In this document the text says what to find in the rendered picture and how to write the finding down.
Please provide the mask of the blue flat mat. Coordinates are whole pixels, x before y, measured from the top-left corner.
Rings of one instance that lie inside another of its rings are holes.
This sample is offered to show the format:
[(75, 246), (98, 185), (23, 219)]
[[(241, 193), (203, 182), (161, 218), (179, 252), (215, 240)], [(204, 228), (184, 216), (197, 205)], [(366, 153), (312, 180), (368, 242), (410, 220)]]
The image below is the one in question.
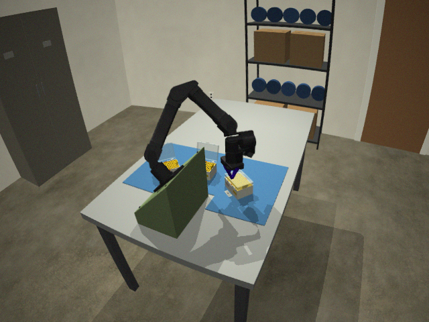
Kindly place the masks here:
[[(196, 153), (196, 148), (178, 144), (173, 146), (174, 159), (180, 166)], [(242, 171), (253, 181), (253, 194), (237, 200), (225, 186), (227, 171), (221, 164), (221, 156), (225, 154), (219, 153), (218, 161), (214, 161), (217, 163), (217, 172), (211, 180), (207, 180), (208, 193), (214, 197), (206, 210), (265, 226), (288, 167), (243, 158)], [(149, 162), (146, 161), (123, 183), (153, 193), (160, 182), (150, 171)], [(229, 191), (232, 196), (229, 197), (225, 191)]]

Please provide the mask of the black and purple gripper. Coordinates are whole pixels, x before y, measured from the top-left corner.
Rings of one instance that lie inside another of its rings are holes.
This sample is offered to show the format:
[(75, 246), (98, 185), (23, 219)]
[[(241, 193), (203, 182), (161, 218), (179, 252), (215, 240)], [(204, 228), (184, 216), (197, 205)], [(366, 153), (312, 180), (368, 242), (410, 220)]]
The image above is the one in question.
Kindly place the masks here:
[[(244, 169), (244, 163), (240, 162), (238, 164), (235, 163), (236, 161), (236, 153), (230, 153), (225, 151), (225, 156), (221, 156), (221, 164), (227, 171), (227, 174), (229, 175), (230, 179), (234, 179), (236, 173), (239, 171), (239, 169)], [(233, 174), (231, 175), (231, 171), (233, 170)]]

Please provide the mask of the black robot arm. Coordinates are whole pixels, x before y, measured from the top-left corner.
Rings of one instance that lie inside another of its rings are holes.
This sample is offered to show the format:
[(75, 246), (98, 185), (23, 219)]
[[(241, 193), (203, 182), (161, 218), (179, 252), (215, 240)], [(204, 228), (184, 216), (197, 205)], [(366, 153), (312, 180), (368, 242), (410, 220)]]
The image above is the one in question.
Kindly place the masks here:
[(236, 164), (243, 162), (243, 156), (252, 158), (255, 154), (256, 139), (253, 130), (237, 132), (237, 122), (202, 91), (196, 80), (177, 85), (170, 90), (154, 134), (144, 152), (144, 158), (152, 170), (150, 172), (160, 182), (154, 192), (172, 180), (184, 167), (181, 165), (177, 171), (172, 172), (163, 162), (158, 163), (158, 159), (177, 111), (187, 98), (196, 103), (217, 124), (224, 137), (229, 136), (225, 138), (225, 150), (230, 153), (239, 151), (236, 153)]

